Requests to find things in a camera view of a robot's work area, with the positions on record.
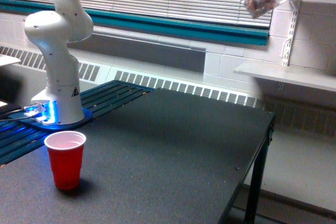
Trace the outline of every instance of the teal trim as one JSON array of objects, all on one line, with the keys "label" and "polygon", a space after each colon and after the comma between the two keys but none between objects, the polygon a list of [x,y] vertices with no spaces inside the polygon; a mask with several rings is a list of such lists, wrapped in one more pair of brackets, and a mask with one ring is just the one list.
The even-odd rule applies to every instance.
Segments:
[{"label": "teal trim", "polygon": [[[0,0],[0,10],[31,14],[40,10],[54,10],[53,5],[19,0]],[[149,17],[103,10],[86,9],[93,22],[101,25],[132,28],[146,32],[188,36],[252,45],[267,45],[269,31],[255,28],[224,26],[189,22],[167,18]]]}]

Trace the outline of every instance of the blue mounting plate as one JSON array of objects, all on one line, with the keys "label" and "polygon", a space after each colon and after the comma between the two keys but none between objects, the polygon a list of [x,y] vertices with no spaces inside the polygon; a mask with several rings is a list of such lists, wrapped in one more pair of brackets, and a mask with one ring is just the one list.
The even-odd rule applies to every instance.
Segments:
[{"label": "blue mounting plate", "polygon": [[[83,113],[84,113],[84,118],[83,120],[77,122],[77,123],[71,123],[71,124],[60,124],[60,125],[43,125],[37,121],[35,121],[32,118],[28,119],[22,119],[18,120],[19,122],[23,124],[27,124],[31,127],[38,128],[41,130],[46,130],[46,131],[66,131],[66,130],[74,130],[88,122],[90,122],[93,119],[92,112],[88,109],[83,108]],[[24,118],[25,115],[23,112],[15,113],[9,116],[11,119],[16,119],[16,118]]]}]

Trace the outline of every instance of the heating vent grille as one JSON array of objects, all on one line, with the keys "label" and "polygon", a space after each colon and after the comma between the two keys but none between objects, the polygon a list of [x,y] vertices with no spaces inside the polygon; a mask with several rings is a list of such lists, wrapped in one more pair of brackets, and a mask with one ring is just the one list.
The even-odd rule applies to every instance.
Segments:
[{"label": "heating vent grille", "polygon": [[153,76],[144,76],[139,73],[131,73],[129,71],[118,70],[115,73],[114,80],[125,81],[132,84],[142,85],[154,89],[169,89],[177,92],[189,93],[200,97],[231,102],[253,108],[262,108],[262,100],[249,97],[248,95],[235,94],[229,90],[212,89],[204,85],[196,85],[195,83],[177,82],[176,80],[168,80]]},{"label": "heating vent grille", "polygon": [[[46,70],[46,63],[43,55],[8,47],[0,47],[0,54],[12,56],[21,60],[18,64],[27,68]],[[86,63],[79,63],[79,79],[92,81],[96,80],[100,67]]]},{"label": "heating vent grille", "polygon": [[292,102],[266,98],[261,100],[225,89],[213,89],[192,82],[177,82],[158,76],[144,76],[139,73],[118,70],[115,80],[126,81],[155,89],[169,89],[177,92],[189,93],[200,97],[207,97],[220,101],[230,102],[251,108],[265,109],[276,114],[277,124],[287,127],[316,132],[328,136],[336,136],[336,112],[304,107]]},{"label": "heating vent grille", "polygon": [[336,112],[267,98],[265,110],[274,111],[277,124],[295,129],[336,136]]}]

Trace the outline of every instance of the white robotic arm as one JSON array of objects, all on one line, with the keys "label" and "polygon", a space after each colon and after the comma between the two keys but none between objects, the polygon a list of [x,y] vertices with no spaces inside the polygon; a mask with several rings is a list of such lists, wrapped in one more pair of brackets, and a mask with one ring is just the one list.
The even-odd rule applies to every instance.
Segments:
[{"label": "white robotic arm", "polygon": [[25,22],[26,35],[41,50],[47,70],[45,90],[32,98],[33,103],[46,105],[46,113],[35,120],[44,125],[73,124],[81,121],[84,113],[78,60],[69,53],[67,43],[90,37],[93,23],[79,0],[52,1],[55,12],[34,13]]}]

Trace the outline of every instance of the red cup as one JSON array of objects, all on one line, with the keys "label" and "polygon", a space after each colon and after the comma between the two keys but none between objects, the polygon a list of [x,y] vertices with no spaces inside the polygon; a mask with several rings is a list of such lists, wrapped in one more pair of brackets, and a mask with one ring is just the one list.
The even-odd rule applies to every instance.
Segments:
[{"label": "red cup", "polygon": [[53,133],[44,140],[58,189],[70,190],[79,185],[85,141],[85,135],[76,131]]}]

